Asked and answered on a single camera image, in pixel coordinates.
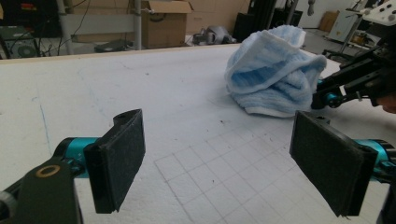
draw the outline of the white table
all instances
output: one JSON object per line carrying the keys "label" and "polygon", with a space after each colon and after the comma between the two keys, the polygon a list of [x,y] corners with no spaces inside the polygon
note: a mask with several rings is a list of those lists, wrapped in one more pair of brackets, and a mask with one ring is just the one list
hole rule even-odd
{"label": "white table", "polygon": [[[0,189],[64,138],[102,136],[142,108],[147,154],[120,212],[95,214],[89,180],[76,180],[85,223],[374,223],[388,185],[370,184],[359,217],[335,217],[290,158],[293,119],[251,116],[230,98],[223,73],[237,48],[0,61]],[[369,102],[316,113],[396,146],[396,116]]]}

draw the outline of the crumpled towel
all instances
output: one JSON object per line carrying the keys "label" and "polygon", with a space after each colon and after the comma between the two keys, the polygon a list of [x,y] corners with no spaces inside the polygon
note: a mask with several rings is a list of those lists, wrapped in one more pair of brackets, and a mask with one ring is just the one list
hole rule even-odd
{"label": "crumpled towel", "polygon": [[310,109],[326,58],[302,52],[304,38],[300,28],[279,26],[250,35],[231,56],[227,89],[249,114],[287,118]]}

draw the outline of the grid pattern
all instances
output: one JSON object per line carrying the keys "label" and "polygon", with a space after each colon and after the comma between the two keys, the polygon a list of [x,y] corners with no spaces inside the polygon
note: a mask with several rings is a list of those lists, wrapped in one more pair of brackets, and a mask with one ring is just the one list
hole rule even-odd
{"label": "grid pattern", "polygon": [[[193,223],[348,223],[290,157],[291,127],[291,120],[270,129],[238,127],[155,164]],[[366,203],[362,213],[377,215],[380,201]],[[375,216],[352,220],[373,223]]]}

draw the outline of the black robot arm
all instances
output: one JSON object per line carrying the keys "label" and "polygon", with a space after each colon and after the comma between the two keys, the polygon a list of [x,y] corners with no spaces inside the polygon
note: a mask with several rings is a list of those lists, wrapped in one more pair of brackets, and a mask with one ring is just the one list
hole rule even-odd
{"label": "black robot arm", "polygon": [[96,213],[119,211],[144,155],[142,111],[117,115],[101,138],[66,138],[53,156],[0,192],[0,222],[83,223],[74,186],[88,177]]}

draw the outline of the cardboard box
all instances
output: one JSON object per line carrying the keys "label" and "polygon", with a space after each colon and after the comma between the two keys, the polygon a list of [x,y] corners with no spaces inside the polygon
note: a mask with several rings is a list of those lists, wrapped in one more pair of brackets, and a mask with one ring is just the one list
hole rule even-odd
{"label": "cardboard box", "polygon": [[223,26],[230,34],[238,12],[248,12],[250,0],[189,0],[193,12],[187,15],[187,34],[198,34],[209,25]]}
{"label": "cardboard box", "polygon": [[3,11],[3,7],[0,4],[0,20],[2,20],[4,18],[4,11]]}
{"label": "cardboard box", "polygon": [[325,32],[330,32],[332,30],[332,26],[334,25],[335,21],[337,20],[338,14],[339,14],[339,11],[325,12],[321,21],[320,21],[319,30],[325,31]]}
{"label": "cardboard box", "polygon": [[189,2],[142,2],[142,8],[155,12],[142,13],[142,45],[145,48],[160,49],[184,45],[187,14],[192,13]]}

